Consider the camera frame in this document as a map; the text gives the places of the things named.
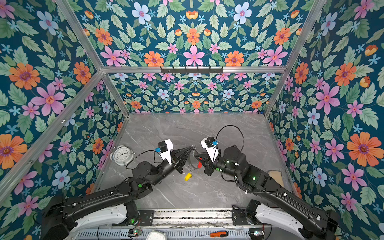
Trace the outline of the yellow capped key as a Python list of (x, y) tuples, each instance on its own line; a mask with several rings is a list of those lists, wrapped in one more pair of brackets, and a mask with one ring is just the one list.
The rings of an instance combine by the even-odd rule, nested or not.
[(185, 181), (188, 181), (191, 177), (192, 177), (192, 174), (191, 174), (191, 173), (188, 173), (188, 174), (185, 176)]

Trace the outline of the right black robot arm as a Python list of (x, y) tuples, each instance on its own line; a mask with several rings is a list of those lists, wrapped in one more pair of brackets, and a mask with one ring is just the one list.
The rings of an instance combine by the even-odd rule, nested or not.
[(247, 157), (233, 145), (220, 153), (216, 146), (206, 148), (194, 157), (202, 164), (206, 175), (217, 170), (234, 178), (236, 186), (246, 194), (266, 199), (273, 208), (249, 203), (248, 215), (259, 223), (285, 230), (301, 240), (334, 240), (340, 216), (332, 210), (314, 207), (282, 187), (260, 168), (248, 163)]

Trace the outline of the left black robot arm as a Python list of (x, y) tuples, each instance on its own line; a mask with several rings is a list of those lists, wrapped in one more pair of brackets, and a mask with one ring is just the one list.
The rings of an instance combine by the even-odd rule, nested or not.
[(134, 224), (138, 218), (135, 200), (142, 199), (153, 191), (153, 187), (169, 176), (173, 171), (183, 173), (183, 167), (194, 147), (170, 151), (170, 159), (157, 166), (143, 161), (132, 169), (132, 176), (114, 187), (86, 196), (65, 198), (53, 197), (43, 210), (43, 240), (63, 240), (78, 230), (83, 217), (100, 218), (104, 209), (122, 206), (120, 220), (111, 220), (112, 224), (127, 222)]

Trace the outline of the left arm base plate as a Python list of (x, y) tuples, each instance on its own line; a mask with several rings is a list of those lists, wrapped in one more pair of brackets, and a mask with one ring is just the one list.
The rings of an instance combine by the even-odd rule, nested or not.
[(137, 216), (131, 220), (132, 226), (149, 227), (152, 226), (155, 211), (153, 210), (138, 210)]

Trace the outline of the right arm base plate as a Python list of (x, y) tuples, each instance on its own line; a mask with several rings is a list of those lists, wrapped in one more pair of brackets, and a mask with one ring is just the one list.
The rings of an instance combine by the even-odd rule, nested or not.
[(245, 211), (238, 208), (232, 209), (232, 222), (234, 226), (252, 226), (255, 223), (247, 217)]

